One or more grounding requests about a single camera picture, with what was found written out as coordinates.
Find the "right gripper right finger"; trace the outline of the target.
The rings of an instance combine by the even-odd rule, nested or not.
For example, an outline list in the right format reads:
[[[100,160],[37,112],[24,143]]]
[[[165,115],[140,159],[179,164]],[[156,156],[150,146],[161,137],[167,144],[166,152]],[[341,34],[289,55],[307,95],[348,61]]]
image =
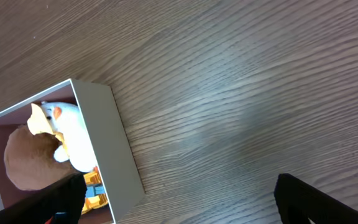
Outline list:
[[[283,224],[358,224],[358,211],[290,174],[279,174],[274,198]]]

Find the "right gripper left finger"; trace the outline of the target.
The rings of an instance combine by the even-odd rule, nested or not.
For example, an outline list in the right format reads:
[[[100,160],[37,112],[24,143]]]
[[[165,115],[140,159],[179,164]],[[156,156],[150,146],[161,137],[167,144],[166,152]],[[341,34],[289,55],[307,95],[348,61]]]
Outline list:
[[[0,224],[77,224],[85,203],[86,184],[82,174],[69,175],[0,211]]]

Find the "brown plush toy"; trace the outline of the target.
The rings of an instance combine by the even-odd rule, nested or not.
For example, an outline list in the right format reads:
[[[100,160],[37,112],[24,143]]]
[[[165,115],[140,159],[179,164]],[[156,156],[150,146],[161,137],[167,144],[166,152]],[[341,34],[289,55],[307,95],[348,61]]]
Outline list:
[[[26,125],[9,135],[4,165],[9,180],[25,191],[43,189],[76,170],[70,162],[53,158],[60,141],[48,133],[33,135]]]

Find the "white yellow plush duck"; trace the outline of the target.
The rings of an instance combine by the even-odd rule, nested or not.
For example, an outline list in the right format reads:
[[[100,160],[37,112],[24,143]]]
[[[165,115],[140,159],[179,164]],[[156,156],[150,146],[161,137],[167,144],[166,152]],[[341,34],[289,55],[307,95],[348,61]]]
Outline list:
[[[94,171],[97,160],[79,107],[71,103],[46,101],[30,106],[29,131],[33,135],[51,134],[60,142],[53,158],[58,162],[69,161],[80,172]]]

